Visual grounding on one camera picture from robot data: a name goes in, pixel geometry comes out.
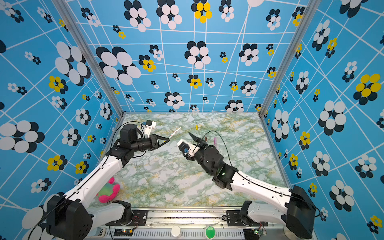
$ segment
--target metal frame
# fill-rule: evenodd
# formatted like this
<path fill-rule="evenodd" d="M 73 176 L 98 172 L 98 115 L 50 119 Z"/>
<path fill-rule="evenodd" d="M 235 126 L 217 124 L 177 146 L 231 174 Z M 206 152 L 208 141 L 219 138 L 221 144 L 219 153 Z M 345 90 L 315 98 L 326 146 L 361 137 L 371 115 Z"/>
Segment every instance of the metal frame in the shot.
<path fill-rule="evenodd" d="M 306 33 L 313 19 L 313 16 L 316 13 L 317 8 L 319 7 L 320 2 L 321 0 L 309 1 L 304 17 L 301 20 L 300 25 L 297 27 L 295 34 L 293 35 L 291 43 L 289 44 L 288 49 L 285 52 L 285 55 L 281 61 L 281 65 L 277 71 L 277 75 L 273 80 L 267 95 L 265 96 L 263 107 L 262 107 L 262 110 L 260 111 L 261 116 L 265 114 L 265 112 L 268 109 L 268 106 L 271 104 L 272 99 L 275 96 L 275 89 L 277 89 L 278 85 L 283 80 L 284 74 L 288 70 L 288 67 L 291 64 L 291 61 L 293 59 L 293 56 L 295 55 L 297 46 L 300 44 L 300 41 L 302 40 L 304 34 Z"/>
<path fill-rule="evenodd" d="M 103 71 L 99 67 L 99 64 L 96 62 L 92 51 L 87 44 L 87 41 L 84 38 L 84 35 L 81 33 L 79 26 L 76 24 L 75 19 L 73 18 L 72 13 L 70 12 L 67 3 L 65 0 L 52 0 L 54 6 L 59 12 L 61 18 L 64 20 L 65 25 L 68 27 L 70 34 L 78 45 L 81 53 L 84 55 L 85 59 L 88 61 L 88 64 L 91 70 L 94 73 L 94 77 L 99 81 L 101 89 L 103 89 L 105 95 L 111 101 L 111 104 L 119 116 L 122 116 L 124 111 L 120 106 L 119 101 L 116 96 L 110 91 L 111 87 L 104 76 Z"/>

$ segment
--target green marble surface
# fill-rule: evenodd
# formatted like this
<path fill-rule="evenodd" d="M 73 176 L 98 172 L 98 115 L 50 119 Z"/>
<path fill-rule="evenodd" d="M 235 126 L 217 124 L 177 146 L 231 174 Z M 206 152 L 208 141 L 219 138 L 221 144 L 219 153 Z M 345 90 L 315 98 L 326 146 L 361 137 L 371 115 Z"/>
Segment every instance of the green marble surface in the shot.
<path fill-rule="evenodd" d="M 219 188 L 196 161 L 182 156 L 176 145 L 181 138 L 192 143 L 188 132 L 202 137 L 210 130 L 223 137 L 234 167 L 262 181 L 284 186 L 257 113 L 126 114 L 123 122 L 147 119 L 157 122 L 152 133 L 160 136 L 169 137 L 181 129 L 169 143 L 131 159 L 115 174 L 115 183 L 121 189 L 114 200 L 129 202 L 132 207 L 241 206 L 245 200 L 258 201 L 247 194 Z M 214 137 L 229 164 L 220 137 L 210 132 L 208 143 L 213 144 Z M 102 205 L 95 197 L 90 207 Z"/>

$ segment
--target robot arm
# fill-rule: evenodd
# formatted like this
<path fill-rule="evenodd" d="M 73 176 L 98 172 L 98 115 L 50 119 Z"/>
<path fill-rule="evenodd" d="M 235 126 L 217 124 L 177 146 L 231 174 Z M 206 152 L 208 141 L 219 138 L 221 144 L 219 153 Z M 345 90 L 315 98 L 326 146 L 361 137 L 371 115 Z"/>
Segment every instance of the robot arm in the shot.
<path fill-rule="evenodd" d="M 169 138 L 150 134 L 155 125 L 156 122 L 146 122 L 146 137 L 135 124 L 124 125 L 120 131 L 121 138 L 114 143 L 100 164 L 64 196 L 54 196 L 48 201 L 48 234 L 66 240 L 82 240 L 91 229 L 105 223 L 122 220 L 128 224 L 131 221 L 131 204 L 124 201 L 114 201 L 96 209 L 88 207 L 108 180 L 134 158 L 135 152 L 152 151 L 169 142 Z"/>
<path fill-rule="evenodd" d="M 181 139 L 177 143 L 179 150 L 187 160 L 196 160 L 207 174 L 213 176 L 217 186 L 246 193 L 275 207 L 273 212 L 261 212 L 257 204 L 245 201 L 240 211 L 242 222 L 247 225 L 261 221 L 286 224 L 298 237 L 311 238 L 316 207 L 304 189 L 274 186 L 255 179 L 224 163 L 223 156 L 213 145 L 189 134 L 197 145 Z"/>

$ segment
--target stuffed toy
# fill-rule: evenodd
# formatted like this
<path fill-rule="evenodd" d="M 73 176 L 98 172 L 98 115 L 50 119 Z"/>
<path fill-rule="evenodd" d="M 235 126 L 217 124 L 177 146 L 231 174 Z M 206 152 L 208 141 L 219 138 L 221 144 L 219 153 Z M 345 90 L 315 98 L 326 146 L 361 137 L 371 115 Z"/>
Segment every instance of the stuffed toy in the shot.
<path fill-rule="evenodd" d="M 118 194 L 120 190 L 120 184 L 113 185 L 115 182 L 115 178 L 112 177 L 104 187 L 101 188 L 99 193 L 96 196 L 99 196 L 99 202 L 107 203 L 108 201 L 112 201 Z"/>

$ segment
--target black cable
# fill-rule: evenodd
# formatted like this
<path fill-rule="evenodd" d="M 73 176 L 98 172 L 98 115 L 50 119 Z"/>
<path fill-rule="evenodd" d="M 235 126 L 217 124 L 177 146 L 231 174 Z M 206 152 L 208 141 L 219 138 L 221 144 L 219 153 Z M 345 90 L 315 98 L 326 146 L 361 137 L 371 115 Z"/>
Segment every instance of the black cable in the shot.
<path fill-rule="evenodd" d="M 132 158 L 142 157 L 142 156 L 144 156 L 144 154 L 145 154 L 146 152 L 147 152 L 147 151 L 144 150 L 144 153 L 143 153 L 142 155 L 140 155 L 140 156 L 136 156 L 136 157 L 132 157 Z"/>
<path fill-rule="evenodd" d="M 230 157 L 229 157 L 228 148 L 227 148 L 227 146 L 225 145 L 225 142 L 224 142 L 223 138 L 221 137 L 221 135 L 220 135 L 218 132 L 216 132 L 215 130 L 211 130 L 211 131 L 207 132 L 207 133 L 201 138 L 201 140 L 203 140 L 203 138 L 204 138 L 208 133 L 210 133 L 210 132 L 215 132 L 215 133 L 217 133 L 217 134 L 219 135 L 219 137 L 221 138 L 221 140 L 223 141 L 224 146 L 225 146 L 225 149 L 227 150 L 229 163 L 230 163 L 231 166 L 233 167 L 233 165 L 232 165 L 232 163 L 231 163 L 231 159 L 230 159 Z M 277 194 L 279 194 L 279 195 L 283 195 L 283 196 L 293 197 L 293 198 L 295 198 L 295 199 L 299 199 L 300 201 L 302 201 L 302 202 L 304 202 L 304 203 L 306 203 L 306 204 L 308 204 L 308 205 L 310 205 L 310 206 L 316 208 L 316 209 L 319 211 L 319 214 L 316 215 L 315 217 L 320 216 L 320 213 L 321 213 L 321 212 L 320 212 L 320 209 L 318 209 L 315 205 L 310 204 L 309 202 L 307 202 L 307 201 L 305 201 L 305 200 L 303 200 L 303 199 L 301 199 L 301 198 L 298 198 L 298 197 L 295 197 L 295 196 L 286 195 L 286 194 L 282 194 L 282 193 L 279 193 L 279 192 L 274 191 L 274 190 L 272 190 L 272 189 L 269 189 L 269 188 L 267 188 L 267 187 L 264 187 L 264 186 L 262 186 L 262 185 L 259 185 L 259 184 L 257 184 L 257 183 L 254 183 L 254 182 L 252 182 L 251 180 L 248 180 L 248 181 L 251 182 L 251 183 L 253 183 L 253 184 L 255 184 L 255 185 L 257 185 L 257 186 L 259 186 L 259 187 L 262 187 L 262 188 L 268 189 L 269 191 L 272 191 L 272 192 L 274 192 L 274 193 L 277 193 Z"/>
<path fill-rule="evenodd" d="M 45 216 L 43 216 L 42 219 L 40 219 L 40 221 L 39 221 L 39 222 L 32 228 L 32 231 L 29 233 L 29 235 L 28 235 L 28 240 L 29 240 L 29 238 L 31 237 L 31 234 L 33 233 L 33 231 L 35 230 L 35 228 L 36 228 L 39 224 L 41 224 L 41 223 L 48 217 L 48 215 L 49 215 L 51 212 L 53 212 L 56 208 L 58 208 L 58 207 L 60 207 L 62 204 L 64 204 L 66 200 L 67 200 L 67 199 L 65 199 L 62 203 L 60 203 L 59 205 L 57 205 L 56 207 L 54 207 L 54 209 L 52 209 L 52 210 L 51 210 L 50 212 L 48 212 Z"/>

